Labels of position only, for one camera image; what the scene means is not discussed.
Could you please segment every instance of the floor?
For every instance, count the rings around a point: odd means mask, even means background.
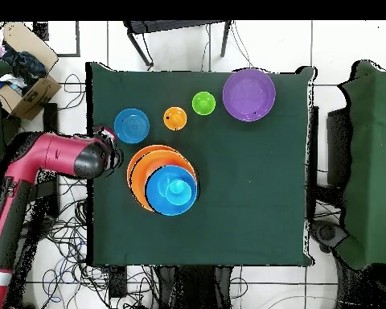
[[[59,61],[51,70],[51,76],[64,86],[51,100],[59,107],[69,102],[79,103],[75,108],[60,112],[60,131],[65,134],[86,133],[86,103],[84,91],[84,62],[96,61],[116,70],[145,71],[146,66],[127,39],[122,22],[79,22],[80,43],[76,43],[76,22],[49,22],[50,39],[47,42],[59,55]],[[318,181],[326,183],[327,148],[326,114],[345,106],[343,94],[337,84],[348,79],[352,64],[370,59],[386,68],[386,21],[237,21],[236,28],[247,48],[255,67],[269,72],[294,72],[300,66],[315,66],[318,75],[314,80],[314,105],[319,107]],[[220,57],[223,23],[211,26],[211,71],[230,72],[248,66],[232,34],[228,38],[226,56]],[[144,49],[141,36],[137,36]],[[199,71],[203,50],[208,37],[205,27],[157,32],[146,35],[150,54],[154,59],[153,71],[192,70]],[[208,47],[203,59],[203,69],[208,70]],[[23,121],[26,130],[42,130],[41,114],[33,121]],[[62,205],[84,199],[83,186],[71,191],[60,189]],[[326,209],[318,206],[318,212]],[[63,219],[74,214],[71,208]],[[337,276],[335,261],[331,254],[322,253],[318,244],[310,240],[310,256],[314,264],[307,268],[291,266],[245,266],[235,267],[231,285],[233,309],[332,309],[335,305]],[[69,274],[62,280],[51,269],[60,269],[64,257],[50,241],[39,243],[32,271],[24,295],[25,302],[41,307],[55,294],[44,309],[108,309],[99,298],[105,296],[90,287],[81,286]],[[131,266],[129,276],[140,272],[140,266]],[[129,290],[144,290],[141,284],[144,274],[130,279]],[[103,281],[104,274],[94,274],[95,280]],[[119,303],[112,299],[113,308],[131,304],[132,298]],[[150,305],[150,293],[142,302]]]

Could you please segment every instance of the small orange cup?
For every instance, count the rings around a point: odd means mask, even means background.
[[[186,112],[179,107],[171,107],[164,113],[164,124],[170,130],[181,130],[187,122]]]
[[[183,167],[196,179],[193,166],[178,151],[153,150],[145,154],[136,162],[130,172],[129,186],[138,203],[149,211],[153,211],[153,209],[147,203],[146,182],[154,171],[167,165]]]

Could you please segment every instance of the blue plate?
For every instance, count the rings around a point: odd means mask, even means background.
[[[185,213],[195,202],[197,183],[189,171],[179,166],[163,166],[146,182],[149,206],[164,216]]]
[[[139,109],[125,109],[114,120],[114,132],[125,143],[143,141],[149,133],[149,129],[149,119]]]

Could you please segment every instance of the small green cup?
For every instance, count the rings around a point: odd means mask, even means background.
[[[208,115],[215,109],[216,100],[211,93],[202,91],[195,94],[191,105],[193,110],[199,115]]]

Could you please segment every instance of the cardboard box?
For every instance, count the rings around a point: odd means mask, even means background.
[[[0,102],[4,110],[16,117],[32,120],[61,88],[60,84],[48,75],[58,57],[45,42],[23,23],[7,23],[4,26],[3,34],[4,40],[16,52],[31,53],[46,68],[47,77],[40,78],[23,97],[8,85],[0,88]]]

